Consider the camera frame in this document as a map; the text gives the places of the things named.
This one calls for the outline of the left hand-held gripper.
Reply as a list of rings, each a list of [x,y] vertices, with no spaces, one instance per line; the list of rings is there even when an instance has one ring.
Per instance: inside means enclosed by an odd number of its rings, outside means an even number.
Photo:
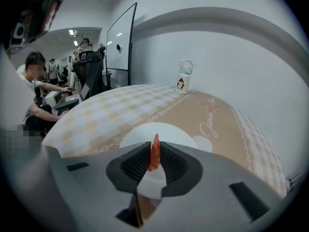
[[[35,217],[70,217],[63,197],[58,151],[24,131],[24,116],[34,92],[22,82],[4,48],[0,49],[0,169],[22,206]]]

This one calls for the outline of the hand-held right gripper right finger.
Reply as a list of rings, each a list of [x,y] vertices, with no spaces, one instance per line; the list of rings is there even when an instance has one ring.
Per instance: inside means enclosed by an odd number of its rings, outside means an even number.
[[[167,185],[146,232],[246,232],[260,227],[281,197],[236,162],[191,147],[161,143]]]

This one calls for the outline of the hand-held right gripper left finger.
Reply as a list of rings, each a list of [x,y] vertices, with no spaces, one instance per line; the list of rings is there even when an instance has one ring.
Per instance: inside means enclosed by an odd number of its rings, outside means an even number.
[[[150,163],[150,142],[120,150],[62,158],[47,146],[49,165],[75,232],[139,232],[137,186]]]

